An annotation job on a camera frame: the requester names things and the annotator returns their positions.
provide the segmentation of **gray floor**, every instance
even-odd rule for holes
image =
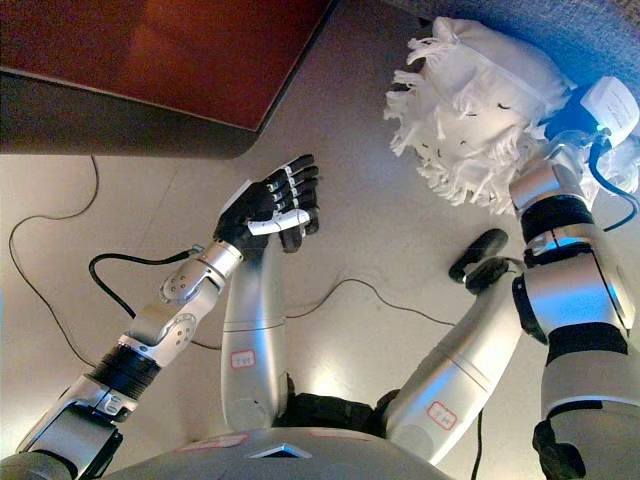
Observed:
[[[306,59],[257,144],[232,161],[99,157],[100,194],[85,215],[37,220],[16,237],[19,257],[82,350],[96,361],[126,329],[128,318],[90,281],[94,255],[117,251],[162,257],[206,243],[226,198],[245,178],[261,178],[301,153],[321,169],[321,230],[285,259],[287,310],[314,305],[340,278],[375,284],[389,301],[456,321],[472,297],[447,277],[461,250],[487,228],[522,241],[513,217],[472,206],[451,207],[414,170],[411,154],[388,148],[395,124],[382,120],[384,92],[401,68],[406,42],[420,35],[408,14],[376,1],[342,3]],[[2,156],[2,456],[11,453],[39,415],[85,369],[70,353],[41,302],[7,262],[8,228],[34,213],[67,214],[93,188],[87,157]],[[596,204],[603,223],[618,203]],[[640,285],[640,222],[610,235]],[[101,268],[104,278],[141,308],[167,268]],[[198,339],[219,341],[224,304],[201,324]],[[373,294],[346,285],[309,317],[288,326],[288,365],[299,391],[374,403],[399,387],[446,327],[390,310]],[[543,478],[531,448],[539,421],[545,349],[522,338],[504,380],[486,407],[479,478]],[[224,431],[219,354],[192,346],[148,389],[122,426],[125,444],[113,468]],[[475,450],[471,429],[440,467],[468,478]]]

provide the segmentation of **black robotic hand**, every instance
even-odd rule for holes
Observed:
[[[214,236],[246,257],[279,232],[286,253],[294,253],[305,235],[318,231],[318,167],[303,155],[276,169],[261,182],[245,183],[229,199]]]

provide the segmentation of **brown wooden panel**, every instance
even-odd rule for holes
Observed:
[[[257,130],[329,0],[5,0],[5,67]]]

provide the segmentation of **humanoid robot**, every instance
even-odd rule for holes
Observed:
[[[482,255],[471,252],[458,264],[454,276],[475,303],[375,409],[296,395],[286,373],[279,263],[282,250],[296,252],[319,227],[313,157],[246,183],[223,208],[214,241],[164,281],[100,364],[2,461],[2,478],[101,476],[123,440],[118,423],[229,283],[221,382],[234,433],[106,478],[448,478],[435,465],[494,391],[522,329],[549,345],[533,439],[545,475],[640,478],[635,306],[580,190],[588,145],[589,166],[612,146],[602,132],[558,135],[511,184],[524,262],[476,263]]]

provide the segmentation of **black cable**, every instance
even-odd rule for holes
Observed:
[[[473,464],[473,471],[471,472],[471,480],[476,480],[478,476],[478,468],[480,468],[480,460],[482,459],[482,412],[480,410],[478,414],[478,451],[476,453],[476,461]]]
[[[638,214],[638,210],[640,210],[640,202],[638,202],[638,199],[634,197],[632,194],[627,193],[624,190],[611,184],[611,182],[609,182],[606,178],[604,178],[600,173],[600,171],[598,170],[598,160],[600,160],[600,155],[602,154],[602,150],[603,150],[603,145],[601,143],[602,141],[603,139],[601,137],[595,140],[591,145],[591,151],[589,153],[589,162],[588,162],[591,175],[593,175],[593,178],[595,178],[598,181],[598,183],[602,185],[603,188],[610,191],[611,193],[618,195],[622,199],[629,202],[629,204],[631,205],[631,213],[629,215],[627,215],[625,218],[623,218],[619,222],[614,223],[613,225],[610,225],[604,229],[605,232],[610,232],[611,230],[615,230],[616,228],[621,227],[625,223],[628,223],[631,220],[633,220],[633,218]]]
[[[95,368],[95,365],[93,363],[91,363],[89,360],[86,360],[80,354],[79,349],[74,345],[75,342],[73,341],[73,337],[71,336],[70,333],[67,333],[67,331],[63,327],[62,322],[58,319],[57,315],[53,311],[53,307],[51,306],[51,304],[44,298],[44,296],[38,291],[38,289],[27,278],[25,272],[22,270],[22,267],[20,267],[20,265],[18,264],[18,261],[16,259],[16,253],[15,253],[15,246],[14,246],[14,235],[15,235],[16,231],[18,230],[18,228],[21,225],[23,225],[24,223],[28,222],[29,220],[33,220],[33,219],[36,219],[36,218],[43,218],[45,220],[69,220],[69,219],[72,219],[72,218],[75,218],[75,217],[79,217],[80,215],[85,213],[87,210],[89,210],[89,208],[91,208],[91,206],[95,202],[96,198],[98,197],[98,191],[100,190],[100,175],[98,173],[98,165],[96,164],[96,159],[94,158],[93,155],[91,155],[91,163],[93,165],[93,171],[95,173],[96,186],[95,186],[95,189],[93,191],[93,195],[91,196],[91,199],[89,200],[89,203],[87,203],[87,205],[84,208],[82,208],[80,211],[78,211],[77,213],[74,213],[72,215],[65,215],[65,216],[61,216],[61,217],[56,217],[56,216],[52,216],[52,215],[31,215],[29,217],[23,218],[22,220],[20,220],[18,223],[16,223],[13,226],[13,228],[11,229],[11,233],[9,233],[9,255],[11,256],[11,261],[13,263],[13,266],[16,268],[16,270],[18,271],[18,273],[20,274],[22,279],[25,281],[25,283],[27,285],[29,285],[31,290],[33,290],[33,292],[40,298],[40,300],[42,300],[42,302],[45,304],[45,306],[47,307],[47,309],[51,313],[51,316],[53,317],[53,320],[56,322],[56,325],[60,329],[60,332],[62,333],[62,336],[64,337],[65,341],[67,342],[67,345],[69,345],[69,348],[71,349],[73,354],[81,362],[83,362],[84,364]]]
[[[172,255],[171,257],[163,258],[161,260],[149,260],[147,258],[134,257],[134,256],[131,256],[131,255],[124,255],[122,253],[103,253],[101,255],[98,255],[97,257],[92,258],[91,261],[89,262],[89,275],[91,275],[91,278],[93,279],[93,281],[96,282],[96,284],[107,295],[109,295],[113,300],[115,300],[116,303],[118,303],[118,305],[120,305],[129,314],[129,316],[131,318],[135,318],[136,317],[136,312],[133,310],[133,308],[131,308],[127,304],[127,302],[125,302],[122,299],[122,297],[120,297],[111,288],[109,288],[109,286],[106,283],[104,283],[102,281],[102,279],[100,278],[100,276],[96,272],[96,264],[98,262],[101,262],[102,260],[117,259],[117,260],[124,260],[124,261],[127,261],[127,262],[140,263],[142,265],[168,265],[170,263],[175,263],[175,262],[180,262],[182,260],[186,260],[187,258],[189,258],[189,256],[192,253],[193,253],[193,250],[184,250],[184,251],[182,251],[180,253]],[[195,340],[192,340],[191,343],[193,343],[194,345],[197,345],[199,347],[206,348],[208,350],[221,350],[222,349],[221,346],[206,345],[204,343],[200,343],[200,342],[197,342]]]
[[[317,309],[319,309],[329,299],[329,297],[331,295],[333,295],[333,292],[335,292],[341,285],[344,285],[347,282],[356,282],[356,283],[360,283],[362,285],[365,285],[366,287],[369,287],[371,290],[373,290],[373,293],[376,294],[378,299],[382,303],[387,305],[388,307],[395,308],[396,310],[402,310],[402,311],[405,311],[405,312],[415,313],[416,315],[420,315],[421,317],[424,317],[427,320],[430,320],[432,322],[439,323],[440,325],[448,325],[450,327],[455,327],[454,323],[445,322],[443,320],[438,320],[438,319],[433,318],[433,317],[431,317],[431,316],[427,315],[426,313],[423,313],[423,312],[421,312],[419,310],[415,310],[413,308],[401,307],[399,305],[394,305],[393,303],[390,303],[390,302],[386,301],[384,298],[382,298],[382,296],[380,296],[380,294],[378,293],[378,290],[376,289],[376,287],[374,287],[370,283],[367,283],[364,280],[360,280],[358,278],[345,278],[344,280],[339,281],[338,283],[336,283],[333,286],[333,288],[331,288],[331,290],[329,290],[329,292],[322,298],[322,300],[320,300],[320,302],[315,307],[313,307],[311,310],[309,310],[307,312],[304,312],[304,313],[301,313],[299,315],[287,315],[286,318],[300,318],[300,317],[306,317],[307,315],[312,314]]]

